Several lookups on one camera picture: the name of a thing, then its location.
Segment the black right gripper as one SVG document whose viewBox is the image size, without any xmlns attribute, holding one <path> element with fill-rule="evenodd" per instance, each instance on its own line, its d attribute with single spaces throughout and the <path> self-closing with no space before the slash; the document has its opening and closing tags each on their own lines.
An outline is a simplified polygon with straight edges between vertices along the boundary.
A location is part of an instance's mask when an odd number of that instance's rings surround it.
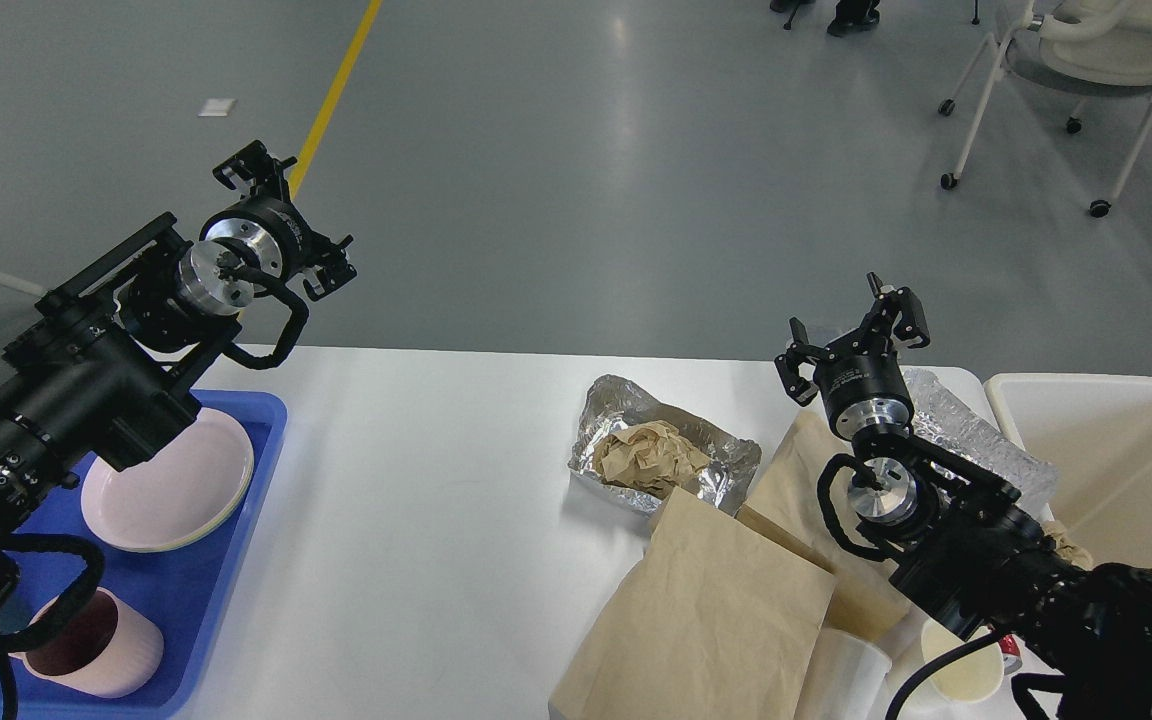
<svg viewBox="0 0 1152 720">
<path fill-rule="evenodd" d="M 846 442 L 911 434 L 914 400 L 899 353 L 931 344 L 924 306 L 911 288 L 884 283 L 877 273 L 867 273 L 867 285 L 874 301 L 861 319 L 861 340 L 817 346 L 804 323 L 790 319 L 785 351 L 774 357 L 786 395 L 806 407 L 819 393 L 829 429 Z M 803 374 L 804 365 L 814 366 L 813 379 Z"/>
</svg>

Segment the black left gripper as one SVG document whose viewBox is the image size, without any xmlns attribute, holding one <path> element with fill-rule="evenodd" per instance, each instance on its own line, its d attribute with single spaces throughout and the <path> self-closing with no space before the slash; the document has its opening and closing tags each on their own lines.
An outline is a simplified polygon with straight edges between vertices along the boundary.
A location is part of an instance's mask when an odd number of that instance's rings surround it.
<svg viewBox="0 0 1152 720">
<path fill-rule="evenodd" d="M 317 302 L 357 276 L 347 252 L 353 234 L 333 242 L 312 232 L 289 202 L 285 173 L 297 162 L 297 156 L 275 158 L 264 142 L 252 141 L 212 168 L 212 177 L 242 199 L 198 233 L 200 291 L 285 290 L 301 276 L 308 300 Z"/>
</svg>

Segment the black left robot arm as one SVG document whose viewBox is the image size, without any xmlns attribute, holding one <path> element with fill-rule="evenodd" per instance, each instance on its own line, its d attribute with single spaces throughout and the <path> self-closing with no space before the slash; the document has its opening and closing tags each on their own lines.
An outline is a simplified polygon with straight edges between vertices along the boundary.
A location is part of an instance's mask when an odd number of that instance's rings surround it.
<svg viewBox="0 0 1152 720">
<path fill-rule="evenodd" d="M 116 470 L 146 462 L 200 414 L 192 388 L 228 357 L 280 366 L 310 302 L 353 281 L 351 236 L 306 223 L 279 159 L 253 141 L 212 170 L 238 200 L 180 237 L 164 213 L 36 302 L 3 348 L 0 386 L 0 688 L 18 715 L 9 653 L 54 641 L 91 601 L 104 552 L 73 535 L 24 533 L 52 488 L 74 488 L 88 454 Z"/>
</svg>

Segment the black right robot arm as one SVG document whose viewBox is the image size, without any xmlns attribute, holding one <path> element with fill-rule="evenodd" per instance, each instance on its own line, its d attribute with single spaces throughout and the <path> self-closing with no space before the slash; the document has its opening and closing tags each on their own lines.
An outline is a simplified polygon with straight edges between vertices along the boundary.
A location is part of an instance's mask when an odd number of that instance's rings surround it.
<svg viewBox="0 0 1152 720">
<path fill-rule="evenodd" d="M 850 446 L 814 483 L 838 547 L 896 566 L 890 585 L 961 644 L 924 662 L 893 694 L 896 719 L 916 689 L 965 657 L 1015 635 L 1051 667 L 1020 673 L 1011 702 L 1043 719 L 1036 692 L 1058 694 L 1060 719 L 1152 719 L 1152 568 L 1091 570 L 1020 509 L 1020 488 L 915 433 L 902 348 L 931 342 L 908 287 L 867 274 L 873 304 L 858 327 L 814 344 L 791 318 L 774 365 L 788 397 L 823 401 L 828 429 Z"/>
</svg>

